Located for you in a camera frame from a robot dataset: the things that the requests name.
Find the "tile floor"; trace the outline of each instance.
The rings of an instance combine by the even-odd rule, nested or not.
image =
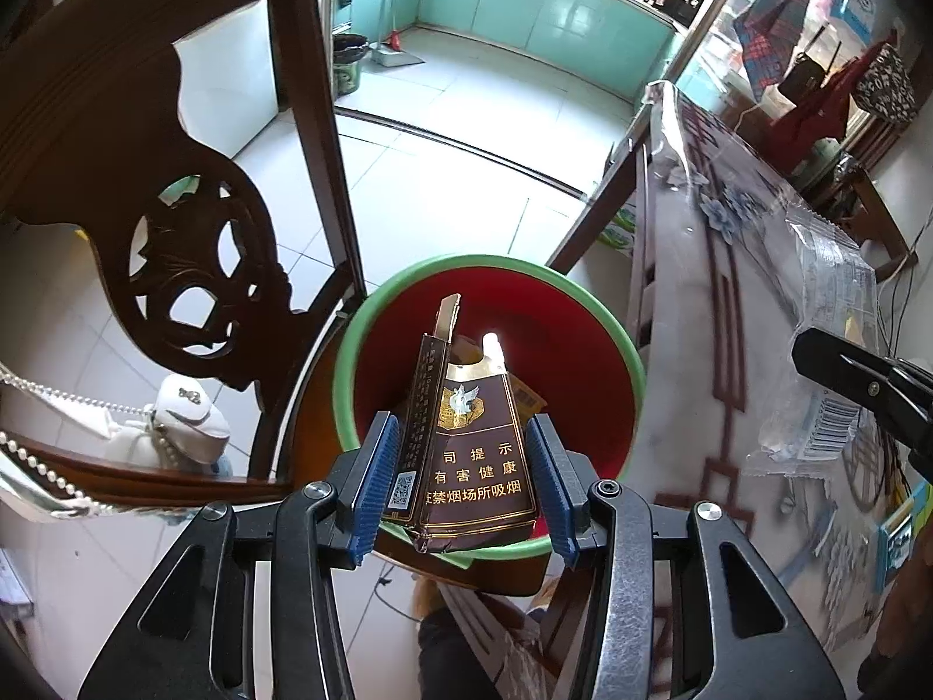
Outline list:
[[[365,77],[370,85],[381,78]],[[415,93],[423,88],[409,84]],[[370,288],[436,254],[487,252],[544,262],[582,208],[536,181],[434,142],[344,118],[339,131]],[[272,214],[279,259],[294,287],[293,308],[307,307],[330,272],[330,258],[290,116],[273,121],[237,162]],[[457,213],[453,228],[451,212]],[[222,261],[230,249],[222,239]],[[0,234],[0,267],[0,360],[22,376],[88,397],[132,405],[152,401],[166,371],[147,360],[115,322],[90,246],[71,227],[22,226]],[[625,258],[594,245],[571,276],[622,315],[629,269]],[[193,323],[204,313],[204,298],[190,293],[173,308],[174,317]],[[230,421],[227,454],[244,475],[258,420],[253,394],[216,380],[204,385]],[[0,425],[69,450],[101,450],[94,437],[8,389],[0,395]],[[34,659],[66,700],[76,696],[106,636],[182,528],[153,516],[27,523],[0,507],[0,545],[9,549],[36,601],[28,626]],[[383,572],[384,561],[370,556],[362,570],[336,575],[342,632],[361,700],[417,697],[413,624],[371,595]],[[389,578],[384,597],[407,610],[411,576],[395,570]],[[260,576],[257,675],[259,696],[268,698],[263,598],[268,584]]]
[[[475,144],[587,194],[633,117],[615,95],[479,41],[409,29],[402,46],[425,62],[384,68],[366,59],[360,88],[338,105]],[[391,145],[395,134],[378,128],[361,139]]]

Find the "trash can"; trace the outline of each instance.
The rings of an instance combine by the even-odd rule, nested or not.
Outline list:
[[[645,369],[619,322],[599,300],[550,268],[502,255],[454,255],[406,268],[367,298],[337,356],[334,419],[344,451],[360,446],[376,411],[403,402],[421,335],[440,299],[462,296],[458,333],[499,335],[508,370],[548,402],[568,450],[586,453],[605,479],[622,476],[645,392]],[[533,537],[445,557],[514,560],[545,554],[544,519]]]
[[[365,36],[338,34],[334,37],[334,78],[339,96],[353,94],[359,88],[359,61],[370,51]]]

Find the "bird logo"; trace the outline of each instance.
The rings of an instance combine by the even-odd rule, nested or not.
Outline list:
[[[482,416],[483,410],[482,399],[479,398],[479,387],[474,387],[469,392],[463,384],[455,390],[445,387],[437,425],[449,431],[466,428]]]

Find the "plaid umbrella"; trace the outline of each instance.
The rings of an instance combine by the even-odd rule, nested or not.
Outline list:
[[[764,90],[780,83],[790,66],[794,47],[804,32],[810,0],[755,0],[734,21],[742,44],[742,60],[756,102]]]

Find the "chair backrest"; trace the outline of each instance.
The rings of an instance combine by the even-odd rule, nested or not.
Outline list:
[[[365,285],[316,0],[267,0],[337,267],[309,310],[289,308],[291,286],[255,184],[188,137],[178,120],[173,42],[253,1],[65,0],[43,16],[0,59],[0,211],[25,223],[80,226],[115,317],[148,357],[239,390],[255,383],[262,416],[249,477],[265,480],[314,341],[339,301],[359,301]],[[160,198],[192,175],[199,176],[194,195],[173,204]],[[132,238],[143,218],[146,263],[131,275]],[[231,276],[218,259],[228,223],[241,257]],[[171,319],[174,301],[191,287],[215,300],[202,328]],[[192,346],[213,350],[197,355]]]

